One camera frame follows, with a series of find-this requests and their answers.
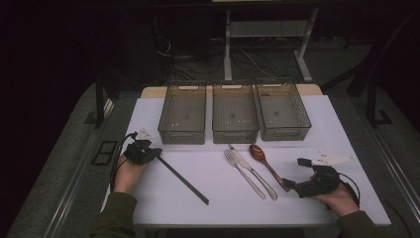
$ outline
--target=dark floor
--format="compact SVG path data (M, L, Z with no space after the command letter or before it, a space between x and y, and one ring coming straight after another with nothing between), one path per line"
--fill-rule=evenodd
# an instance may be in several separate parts
M350 46L344 49L343 40L310 42L305 60L313 77L313 83L322 85L339 74L360 63L370 46ZM236 79L275 76L293 76L302 81L292 50L298 42L278 41L269 48L257 49L247 44L233 43L233 77ZM217 54L209 61L184 58L167 71L169 79L223 79L223 56ZM262 73L250 61L253 58ZM366 94L352 98L346 93L351 78L324 91L331 102L358 154L376 193L387 202L383 206L392 225L385 227L393 237L408 237L406 222L413 237L420 237L419 221L413 215L407 197L384 162L388 153L377 145L377 136L383 138L386 150L399 163L415 191L420 190L419 133L409 124L404 115L389 99L384 91L377 96L377 109L384 110L392 124L380 125L372 129L365 117ZM89 164L100 142L120 141L126 133L131 112L139 96L138 92L123 92L114 101L112 112L104 125L94 129L85 124L90 112L95 110L94 85L80 98L61 133L43 172L27 199L21 213L12 227L9 237L84 237L91 219L100 211L108 184L110 167L96 167ZM307 238L337 237L337 227L304 228ZM160 237L169 236L174 231L163 230ZM272 230L253 231L254 235L242 237L281 237ZM139 237L145 230L139 229Z

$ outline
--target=table surface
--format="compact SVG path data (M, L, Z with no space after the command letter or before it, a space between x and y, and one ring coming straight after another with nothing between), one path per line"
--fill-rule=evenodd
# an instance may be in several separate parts
M320 151L354 157L354 162L336 165L334 168L357 183L361 190L361 209L367 212L373 222L377 225L390 224L329 98L322 95L319 87L314 84L302 84L298 88L312 128L305 140L298 142L263 142L259 136L256 144L264 150L268 163L281 177L302 182L308 180L313 171L299 167L297 158L313 160ZM206 143L164 145L158 134L164 92L164 87L149 87L144 90L134 109L127 134L144 128L154 135L152 147L162 148L161 157L210 202L206 205L159 160L153 160L134 192L139 201L134 213L135 224L166 228L309 227L336 222L335 214L327 210L321 202L299 198L294 190L284 191L269 170L252 159L249 145L235 144L233 146L278 195L278 200L272 200L262 184L243 169L265 193L266 199L261 199L242 175L227 163L223 152L228 145L213 144L211 97L207 98Z

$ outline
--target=plastic storage bin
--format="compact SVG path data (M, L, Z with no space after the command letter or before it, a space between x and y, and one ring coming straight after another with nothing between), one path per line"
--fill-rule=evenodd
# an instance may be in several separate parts
M263 141L302 141L311 128L296 84L289 78L257 80Z
M259 121L250 80L213 82L213 142L252 144L257 140Z
M206 82L170 81L157 130L164 144L205 143Z

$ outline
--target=spoon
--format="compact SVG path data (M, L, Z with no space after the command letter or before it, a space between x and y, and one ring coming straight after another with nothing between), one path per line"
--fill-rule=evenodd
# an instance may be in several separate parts
M277 180L278 184L280 184L281 187L283 187L283 189L285 191L289 191L290 190L289 187L287 187L286 185L284 185L283 179L268 164L268 162L265 159L265 154L263 153L263 150L259 146L257 146L257 145L250 145L250 153L251 153L251 156L253 156L253 158L256 159L256 161L259 161L259 162L265 164L265 166L269 169L269 171L271 172L271 174Z

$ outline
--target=silver fork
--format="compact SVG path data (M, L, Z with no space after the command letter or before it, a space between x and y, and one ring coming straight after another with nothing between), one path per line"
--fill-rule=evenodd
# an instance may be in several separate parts
M245 173L241 169L239 169L238 163L236 162L235 158L233 157L229 149L225 151L225 157L228 163L232 167L235 167L241 173L241 175L247 180L247 182L256 191L256 193L260 196L260 198L265 199L265 195L263 194L263 192L256 186L256 184L252 180L250 180L250 178L248 178L247 175L245 175Z

